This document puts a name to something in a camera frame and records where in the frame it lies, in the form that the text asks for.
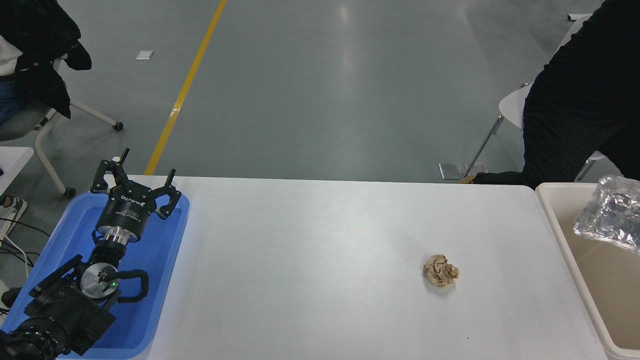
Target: black clothing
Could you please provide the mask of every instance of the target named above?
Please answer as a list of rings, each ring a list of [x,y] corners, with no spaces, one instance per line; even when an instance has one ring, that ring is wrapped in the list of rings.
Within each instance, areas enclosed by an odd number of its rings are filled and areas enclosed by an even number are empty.
[[[522,172],[475,184],[572,182],[599,150],[640,180],[640,1],[607,0],[538,75],[523,114]]]
[[[56,0],[2,0],[0,35],[22,51],[15,68],[18,95],[39,99],[70,118],[67,88],[52,62],[67,54],[71,69],[91,68],[75,22]]]

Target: chair wheel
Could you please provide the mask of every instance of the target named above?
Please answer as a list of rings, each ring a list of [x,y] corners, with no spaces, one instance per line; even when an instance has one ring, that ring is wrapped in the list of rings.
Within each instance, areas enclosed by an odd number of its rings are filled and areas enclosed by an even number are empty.
[[[69,199],[71,199],[72,197],[76,196],[76,189],[75,188],[67,188],[65,190],[64,196],[66,196]]]

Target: clear plastic bag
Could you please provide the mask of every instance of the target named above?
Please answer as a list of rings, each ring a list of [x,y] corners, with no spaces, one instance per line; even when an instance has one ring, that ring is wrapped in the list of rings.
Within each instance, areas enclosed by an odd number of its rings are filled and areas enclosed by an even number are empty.
[[[640,255],[640,181],[620,176],[601,178],[573,231]]]

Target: robotic arm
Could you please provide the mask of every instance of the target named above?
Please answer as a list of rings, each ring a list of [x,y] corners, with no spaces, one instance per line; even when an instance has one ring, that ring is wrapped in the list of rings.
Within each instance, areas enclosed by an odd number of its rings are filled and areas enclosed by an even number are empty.
[[[92,193],[107,193],[104,180],[113,175],[115,186],[93,232],[93,251],[87,262],[76,255],[47,276],[29,295],[29,316],[8,334],[0,331],[0,360],[49,360],[71,351],[83,355],[115,321],[109,310],[116,302],[137,302],[147,296],[148,274],[144,270],[119,271],[127,244],[142,237],[149,216],[163,220],[171,215],[180,192],[171,185],[175,169],[164,186],[152,190],[129,180],[122,168],[129,149],[118,161],[102,160],[95,174]],[[157,207],[156,199],[168,195],[169,202]],[[120,281],[140,279],[140,293],[121,296]]]

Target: beige bin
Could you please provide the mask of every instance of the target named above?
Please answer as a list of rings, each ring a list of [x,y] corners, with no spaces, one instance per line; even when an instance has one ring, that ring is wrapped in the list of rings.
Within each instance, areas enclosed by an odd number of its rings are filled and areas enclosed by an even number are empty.
[[[609,359],[640,359],[640,256],[573,233],[595,188],[545,183],[536,193]]]

